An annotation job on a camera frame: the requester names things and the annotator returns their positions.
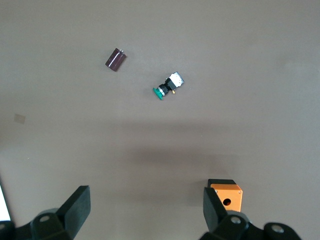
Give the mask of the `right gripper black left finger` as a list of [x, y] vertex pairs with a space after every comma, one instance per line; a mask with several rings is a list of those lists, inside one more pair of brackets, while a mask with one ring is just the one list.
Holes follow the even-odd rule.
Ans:
[[10, 220], [0, 222], [2, 240], [73, 240], [91, 212], [88, 185], [79, 186], [59, 207], [39, 213], [29, 223], [16, 227]]

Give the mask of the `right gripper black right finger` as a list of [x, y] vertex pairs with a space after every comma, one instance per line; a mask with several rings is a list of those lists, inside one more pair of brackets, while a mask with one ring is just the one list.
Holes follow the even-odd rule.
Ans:
[[204, 188], [203, 215], [208, 232], [201, 240], [299, 240], [294, 229], [279, 222], [268, 222], [262, 229], [241, 212], [226, 210], [213, 188]]

